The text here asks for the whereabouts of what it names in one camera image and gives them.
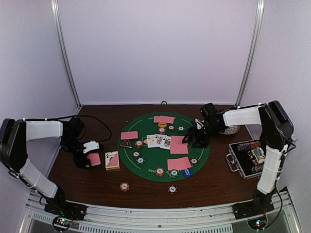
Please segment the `orange poker chip stack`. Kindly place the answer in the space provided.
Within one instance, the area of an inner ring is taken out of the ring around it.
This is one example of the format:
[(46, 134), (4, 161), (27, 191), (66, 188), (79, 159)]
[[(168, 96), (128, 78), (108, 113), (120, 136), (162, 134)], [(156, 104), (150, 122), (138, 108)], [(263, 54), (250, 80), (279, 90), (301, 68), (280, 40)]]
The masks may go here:
[(127, 192), (130, 189), (130, 185), (127, 182), (122, 182), (120, 184), (120, 190), (123, 192)]

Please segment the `orange big blind button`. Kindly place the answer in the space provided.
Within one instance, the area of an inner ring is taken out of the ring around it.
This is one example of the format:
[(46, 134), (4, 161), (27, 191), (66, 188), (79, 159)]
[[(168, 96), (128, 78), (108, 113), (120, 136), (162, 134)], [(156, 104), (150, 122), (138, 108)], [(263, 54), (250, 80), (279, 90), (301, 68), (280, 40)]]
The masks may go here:
[(160, 122), (160, 123), (158, 123), (158, 127), (159, 127), (159, 128), (166, 128), (166, 127), (167, 127), (167, 123), (165, 123), (165, 122)]

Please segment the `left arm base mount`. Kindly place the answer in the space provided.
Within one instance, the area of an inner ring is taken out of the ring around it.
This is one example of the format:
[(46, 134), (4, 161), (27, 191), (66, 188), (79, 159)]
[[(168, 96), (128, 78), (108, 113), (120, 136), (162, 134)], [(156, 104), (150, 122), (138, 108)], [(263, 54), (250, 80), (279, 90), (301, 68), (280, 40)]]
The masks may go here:
[(52, 203), (48, 203), (45, 205), (44, 211), (71, 220), (84, 220), (87, 206), (72, 202), (66, 202), (64, 207), (57, 207)]

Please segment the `red card deck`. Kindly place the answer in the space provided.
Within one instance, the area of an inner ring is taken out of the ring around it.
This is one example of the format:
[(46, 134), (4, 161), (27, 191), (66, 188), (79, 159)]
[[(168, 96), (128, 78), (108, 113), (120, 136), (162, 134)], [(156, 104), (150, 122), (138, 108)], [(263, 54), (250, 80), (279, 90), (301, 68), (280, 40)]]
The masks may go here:
[(87, 158), (90, 160), (90, 167), (98, 166), (101, 164), (99, 153), (91, 153), (87, 156)]

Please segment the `red chips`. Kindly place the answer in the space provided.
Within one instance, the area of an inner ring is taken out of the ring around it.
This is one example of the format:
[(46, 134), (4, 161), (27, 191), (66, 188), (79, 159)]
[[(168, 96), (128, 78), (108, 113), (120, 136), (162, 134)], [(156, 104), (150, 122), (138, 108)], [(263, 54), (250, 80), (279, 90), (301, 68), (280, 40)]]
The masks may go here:
[(158, 133), (161, 135), (165, 135), (166, 134), (166, 128), (158, 128)]
[(143, 143), (143, 141), (141, 141), (141, 140), (137, 140), (137, 141), (135, 142), (135, 147), (136, 147), (137, 149), (142, 148), (143, 145), (144, 145), (144, 143)]
[(165, 175), (165, 169), (162, 168), (162, 167), (158, 167), (156, 170), (155, 170), (155, 174), (156, 176), (158, 177), (163, 177)]

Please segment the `blue small blind button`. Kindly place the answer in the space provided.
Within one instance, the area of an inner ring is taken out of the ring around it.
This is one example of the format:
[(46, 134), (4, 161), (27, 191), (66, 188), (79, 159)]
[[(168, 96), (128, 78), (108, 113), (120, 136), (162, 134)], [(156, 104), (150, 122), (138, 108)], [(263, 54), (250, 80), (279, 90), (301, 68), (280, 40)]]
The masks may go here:
[(182, 170), (182, 175), (186, 178), (189, 178), (193, 175), (193, 171), (191, 169)]

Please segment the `green chip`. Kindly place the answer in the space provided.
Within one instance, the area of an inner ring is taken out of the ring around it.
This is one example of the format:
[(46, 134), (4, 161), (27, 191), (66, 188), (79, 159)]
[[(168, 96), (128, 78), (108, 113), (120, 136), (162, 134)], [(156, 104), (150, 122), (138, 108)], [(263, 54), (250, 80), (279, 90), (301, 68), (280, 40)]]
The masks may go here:
[(143, 164), (145, 163), (145, 159), (144, 159), (143, 157), (140, 157), (140, 158), (138, 158), (138, 159), (136, 160), (136, 163), (137, 163), (138, 165), (143, 165)]
[(182, 126), (179, 126), (178, 128), (177, 128), (177, 131), (180, 133), (180, 132), (183, 132), (184, 131), (184, 127), (182, 127)]
[(178, 176), (178, 174), (179, 174), (179, 171), (176, 169), (169, 171), (169, 177), (170, 178), (176, 178)]

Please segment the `red playing card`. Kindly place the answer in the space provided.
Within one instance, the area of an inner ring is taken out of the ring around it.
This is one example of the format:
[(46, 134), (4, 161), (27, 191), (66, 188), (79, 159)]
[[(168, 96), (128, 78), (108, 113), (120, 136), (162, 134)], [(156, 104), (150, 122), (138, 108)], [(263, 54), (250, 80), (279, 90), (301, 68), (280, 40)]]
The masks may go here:
[(138, 139), (138, 131), (122, 132), (121, 140)]
[(181, 158), (181, 170), (186, 170), (186, 169), (191, 168), (191, 167), (192, 167), (192, 165), (191, 165), (188, 157)]
[(166, 116), (154, 116), (154, 123), (167, 123)]

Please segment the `brown 100 poker chips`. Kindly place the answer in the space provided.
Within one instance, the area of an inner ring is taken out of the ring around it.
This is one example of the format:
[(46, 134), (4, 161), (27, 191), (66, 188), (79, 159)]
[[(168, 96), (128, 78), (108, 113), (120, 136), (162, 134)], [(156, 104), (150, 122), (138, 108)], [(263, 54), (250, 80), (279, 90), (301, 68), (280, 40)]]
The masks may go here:
[(168, 129), (169, 129), (170, 132), (174, 132), (174, 131), (175, 131), (175, 126), (170, 125), (170, 126), (168, 127)]

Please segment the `brown poker chip stack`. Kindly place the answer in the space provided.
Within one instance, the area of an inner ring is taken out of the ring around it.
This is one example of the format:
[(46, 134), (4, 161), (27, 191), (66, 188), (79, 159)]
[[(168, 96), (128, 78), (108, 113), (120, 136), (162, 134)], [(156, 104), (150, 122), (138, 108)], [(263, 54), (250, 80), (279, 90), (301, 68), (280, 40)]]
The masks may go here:
[(168, 187), (168, 192), (169, 192), (170, 194), (175, 194), (175, 193), (177, 192), (177, 187), (174, 186), (174, 185), (169, 186), (169, 187)]

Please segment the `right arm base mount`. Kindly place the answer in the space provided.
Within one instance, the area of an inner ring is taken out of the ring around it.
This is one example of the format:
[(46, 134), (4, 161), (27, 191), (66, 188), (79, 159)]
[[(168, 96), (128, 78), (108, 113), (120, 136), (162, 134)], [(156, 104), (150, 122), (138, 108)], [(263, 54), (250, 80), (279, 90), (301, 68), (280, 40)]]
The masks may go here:
[(253, 201), (238, 202), (232, 205), (232, 210), (235, 219), (249, 218), (257, 215), (263, 215), (266, 212), (274, 210), (272, 204), (267, 204), (266, 206), (256, 206)]

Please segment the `black red triangular dealer button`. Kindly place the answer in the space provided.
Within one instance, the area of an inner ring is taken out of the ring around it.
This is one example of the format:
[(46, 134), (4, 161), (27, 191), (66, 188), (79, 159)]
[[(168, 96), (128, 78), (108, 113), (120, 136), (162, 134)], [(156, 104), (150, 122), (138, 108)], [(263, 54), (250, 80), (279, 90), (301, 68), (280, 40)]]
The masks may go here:
[(120, 144), (120, 147), (131, 149), (131, 148), (132, 148), (132, 144), (131, 144), (130, 139), (125, 139), (125, 140), (123, 140), (123, 141), (121, 142), (121, 144)]

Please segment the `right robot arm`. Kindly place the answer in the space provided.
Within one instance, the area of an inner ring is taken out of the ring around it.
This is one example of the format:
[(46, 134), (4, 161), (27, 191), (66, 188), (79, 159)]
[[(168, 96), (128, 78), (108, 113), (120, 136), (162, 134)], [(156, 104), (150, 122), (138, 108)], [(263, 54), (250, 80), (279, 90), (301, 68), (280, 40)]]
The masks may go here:
[(292, 141), (294, 126), (279, 101), (257, 104), (230, 110), (217, 110), (213, 103), (200, 108), (203, 120), (195, 119), (188, 128), (183, 143), (194, 148), (205, 148), (210, 139), (225, 129), (238, 125), (260, 125), (259, 137), (264, 151), (265, 162), (249, 210), (260, 214), (267, 206), (268, 199), (276, 192), (276, 184), (282, 173), (285, 157), (296, 146)]

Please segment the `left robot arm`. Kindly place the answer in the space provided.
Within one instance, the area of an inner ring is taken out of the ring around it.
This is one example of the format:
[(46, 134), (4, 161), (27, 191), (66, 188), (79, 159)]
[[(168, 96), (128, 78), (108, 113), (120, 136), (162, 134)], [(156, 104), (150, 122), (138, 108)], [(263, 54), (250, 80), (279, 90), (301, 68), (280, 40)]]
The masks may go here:
[(73, 212), (67, 202), (63, 188), (50, 181), (31, 161), (30, 152), (45, 154), (44, 149), (35, 149), (30, 144), (53, 139), (73, 156), (78, 168), (91, 168), (88, 154), (98, 149), (94, 141), (81, 143), (79, 136), (84, 128), (76, 117), (62, 119), (19, 119), (6, 118), (0, 127), (0, 161), (11, 175), (21, 180), (28, 188), (36, 191), (47, 201), (47, 208), (60, 216)]

